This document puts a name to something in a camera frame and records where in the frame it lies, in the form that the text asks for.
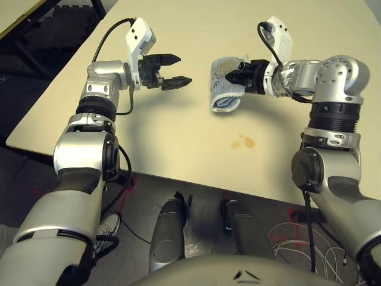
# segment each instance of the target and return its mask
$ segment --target stain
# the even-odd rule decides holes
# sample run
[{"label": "stain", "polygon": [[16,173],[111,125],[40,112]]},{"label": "stain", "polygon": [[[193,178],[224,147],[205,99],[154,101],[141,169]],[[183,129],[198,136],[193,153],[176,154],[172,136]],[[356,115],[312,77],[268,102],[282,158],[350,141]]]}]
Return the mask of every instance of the stain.
[{"label": "stain", "polygon": [[236,141],[233,141],[233,142],[231,143],[230,146],[231,146],[232,148],[237,148],[237,147],[240,146],[240,144],[241,144],[241,143],[240,143],[238,140],[236,140]]},{"label": "stain", "polygon": [[250,137],[245,137],[245,140],[243,141],[243,144],[244,144],[244,146],[246,146],[248,148],[252,148],[252,147],[254,147],[255,142]]}]

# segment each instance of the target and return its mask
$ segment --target blue towel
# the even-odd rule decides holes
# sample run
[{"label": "blue towel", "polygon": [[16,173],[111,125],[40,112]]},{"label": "blue towel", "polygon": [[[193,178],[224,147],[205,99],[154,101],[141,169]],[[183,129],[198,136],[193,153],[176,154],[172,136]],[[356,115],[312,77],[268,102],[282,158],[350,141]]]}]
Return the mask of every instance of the blue towel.
[{"label": "blue towel", "polygon": [[230,112],[236,109],[245,94],[245,87],[234,85],[225,75],[237,70],[243,59],[236,57],[219,58],[212,63],[210,71],[210,105],[214,112]]}]

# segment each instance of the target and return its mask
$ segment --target table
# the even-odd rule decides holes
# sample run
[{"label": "table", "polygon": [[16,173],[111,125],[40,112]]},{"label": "table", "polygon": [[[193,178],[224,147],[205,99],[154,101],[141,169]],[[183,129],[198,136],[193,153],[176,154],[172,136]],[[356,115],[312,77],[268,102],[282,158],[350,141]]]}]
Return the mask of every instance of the table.
[{"label": "table", "polygon": [[[358,132],[362,134],[366,196],[380,193],[380,27],[364,1],[119,1],[79,48],[7,139],[7,145],[52,155],[69,117],[75,113],[86,68],[107,29],[116,21],[141,16],[153,29],[154,53],[174,53],[182,61],[163,67],[162,76],[187,76],[187,87],[135,93],[135,109],[116,120],[119,143],[134,172],[193,182],[304,204],[291,180],[291,159],[308,124],[309,105],[289,98],[245,95],[231,114],[210,111],[210,66],[224,56],[270,59],[256,26],[276,15],[294,40],[292,58],[327,59],[348,54],[365,62],[371,80],[363,92]],[[98,60],[126,60],[124,36],[115,29]],[[128,110],[122,92],[119,112]],[[121,159],[121,166],[126,163]]]},{"label": "table", "polygon": [[[16,53],[34,73],[45,79],[52,76],[23,45],[20,38],[60,0],[5,0],[1,3],[0,17],[0,49]],[[101,0],[91,0],[99,17],[106,15]]]}]

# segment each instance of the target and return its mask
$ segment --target shoe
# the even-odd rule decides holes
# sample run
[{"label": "shoe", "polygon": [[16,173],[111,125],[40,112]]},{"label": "shoe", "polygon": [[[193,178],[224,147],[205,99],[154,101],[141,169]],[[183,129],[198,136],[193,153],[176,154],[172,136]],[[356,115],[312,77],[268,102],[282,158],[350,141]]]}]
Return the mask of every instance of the shoe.
[{"label": "shoe", "polygon": [[[115,236],[120,226],[120,215],[118,213],[109,214],[98,226],[97,235]],[[97,241],[95,243],[95,253],[99,253],[108,241]]]}]

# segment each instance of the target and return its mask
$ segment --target cable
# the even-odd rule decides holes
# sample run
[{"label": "cable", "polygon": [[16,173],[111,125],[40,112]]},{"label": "cable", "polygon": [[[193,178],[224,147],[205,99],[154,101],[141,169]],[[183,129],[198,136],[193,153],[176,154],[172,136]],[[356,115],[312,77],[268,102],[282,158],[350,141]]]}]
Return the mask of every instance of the cable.
[{"label": "cable", "polygon": [[135,22],[135,19],[134,18],[126,18],[126,19],[122,19],[118,22],[116,22],[115,24],[113,24],[106,32],[106,34],[103,36],[103,38],[101,39],[96,51],[95,51],[95,54],[94,54],[94,57],[91,61],[91,63],[94,63],[96,61],[96,59],[98,58],[98,55],[99,55],[99,52],[101,51],[101,48],[103,46],[103,44],[105,43],[108,35],[116,28],[118,27],[119,25],[123,24],[123,23],[127,23],[129,22],[130,25],[132,26],[133,23]]},{"label": "cable", "polygon": [[125,152],[125,150],[123,149],[123,147],[121,145],[119,145],[119,150],[120,152],[123,154],[124,158],[126,159],[127,161],[127,166],[128,166],[128,177],[126,179],[126,181],[124,182],[123,186],[121,187],[119,193],[113,198],[112,201],[110,201],[108,203],[108,205],[106,207],[104,207],[102,209],[102,212],[101,212],[101,217],[103,217],[103,215],[109,211],[109,209],[119,200],[119,198],[123,195],[123,193],[125,192],[126,189],[128,189],[129,185],[130,185],[130,181],[131,181],[131,177],[132,177],[132,165],[131,165],[131,161],[129,159],[129,156],[127,155],[127,153]]},{"label": "cable", "polygon": [[[311,245],[306,240],[283,240],[277,243],[275,246],[273,246],[273,249],[275,249],[276,247],[280,247],[284,244],[289,244],[289,243],[306,243]],[[322,258],[322,260],[328,265],[329,268],[331,268],[332,272],[336,275],[337,271],[335,271],[332,265],[324,258],[323,253],[317,247],[315,247],[315,251],[317,252],[317,254],[319,254],[320,258]],[[324,266],[324,273],[327,274],[327,270],[325,266]],[[341,284],[343,284],[343,281],[341,280],[340,276],[338,276],[338,280]]]},{"label": "cable", "polygon": [[[270,52],[273,54],[276,62],[281,67],[282,66],[282,61],[280,60],[280,58],[278,57],[278,55],[274,51],[273,47],[265,39],[265,37],[264,37],[264,35],[263,35],[262,31],[261,31],[261,27],[264,30],[268,31],[269,33],[271,32],[272,27],[271,27],[271,25],[268,22],[260,22],[258,24],[258,26],[257,26],[257,32],[258,32],[258,35],[260,36],[262,42],[270,50]],[[296,92],[289,91],[288,93],[290,94],[291,98],[293,100],[295,100],[295,101],[298,101],[298,102],[301,102],[301,103],[312,103],[312,100],[308,100],[308,99],[302,97],[300,94],[297,94]]]},{"label": "cable", "polygon": [[[309,244],[309,245],[311,245],[308,241],[306,241],[306,240],[283,240],[283,241],[281,241],[281,242],[279,242],[279,243],[277,243],[274,247],[273,247],[273,250],[275,249],[276,251],[274,252],[274,255],[276,255],[277,254],[277,249],[279,248],[279,247],[281,247],[282,245],[284,245],[284,244],[289,244],[289,243],[306,243],[306,244]],[[325,277],[327,277],[327,268],[326,268],[326,265],[325,265],[325,260],[324,260],[324,256],[323,256],[323,253],[321,253],[321,251],[317,248],[317,247],[315,247],[315,249],[317,250],[317,252],[318,252],[318,254],[319,254],[319,257],[320,257],[320,259],[321,259],[321,262],[322,262],[322,264],[323,264],[323,267],[324,267],[324,275],[325,275]]]},{"label": "cable", "polygon": [[122,219],[122,218],[120,218],[120,221],[122,222],[122,224],[124,224],[125,225],[125,227],[136,237],[136,238],[138,238],[138,239],[140,239],[140,240],[142,240],[142,241],[144,241],[145,243],[148,243],[148,244],[151,244],[148,240],[145,240],[144,238],[142,238],[141,236],[139,236],[138,234],[136,234],[129,226],[128,226],[128,224],[126,224],[125,223],[125,221]]},{"label": "cable", "polygon": [[308,226],[308,237],[310,238],[310,252],[311,252],[311,271],[315,272],[316,268],[316,255],[315,255],[315,242],[314,234],[312,230],[311,222],[311,200],[310,195],[306,191],[303,191],[304,203],[305,203],[305,215],[307,217],[307,226]]},{"label": "cable", "polygon": [[130,86],[130,110],[127,111],[127,112],[116,112],[116,115],[128,115],[130,113],[132,113],[132,110],[133,110],[133,90],[134,90],[134,87],[133,86]]},{"label": "cable", "polygon": [[270,50],[270,52],[273,54],[276,62],[278,63],[278,65],[282,66],[282,61],[279,59],[278,55],[276,54],[276,52],[274,51],[273,47],[270,46],[270,44],[268,43],[268,41],[265,39],[265,37],[263,36],[263,33],[261,31],[261,27],[268,31],[268,32],[271,32],[271,26],[270,24],[268,24],[267,22],[260,22],[257,26],[257,32],[258,32],[258,35],[260,36],[262,42],[265,44],[265,46]]},{"label": "cable", "polygon": [[317,225],[321,228],[321,230],[324,231],[326,235],[328,235],[328,237],[331,240],[333,240],[338,246],[340,246],[341,248],[344,248],[341,242],[328,229],[326,229],[326,227],[322,224],[321,221],[319,221],[318,217],[315,214],[313,214],[313,216],[315,218]]},{"label": "cable", "polygon": [[[341,247],[330,247],[330,248],[328,248],[328,250],[326,251],[326,255],[324,255],[326,262],[328,261],[327,256],[328,256],[328,253],[330,251],[333,253],[333,255],[335,255],[335,253],[333,252],[334,249],[340,249],[340,250],[344,251],[344,257],[343,257],[343,266],[344,266],[345,265],[344,262],[346,263],[346,250],[342,249]],[[338,266],[337,266],[337,264],[335,266],[336,266],[336,281],[337,281],[338,280]]]},{"label": "cable", "polygon": [[279,250],[289,250],[289,251],[293,251],[293,252],[303,254],[305,257],[307,257],[309,259],[309,261],[311,261],[311,258],[307,254],[305,254],[303,251],[292,249],[292,248],[286,248],[286,247],[278,247],[277,252],[274,253],[274,257],[276,257],[277,254],[280,255]]},{"label": "cable", "polygon": [[301,103],[312,103],[312,100],[308,100],[304,97],[302,97],[300,94],[297,94],[296,92],[290,92],[291,98],[295,101],[301,102]]}]

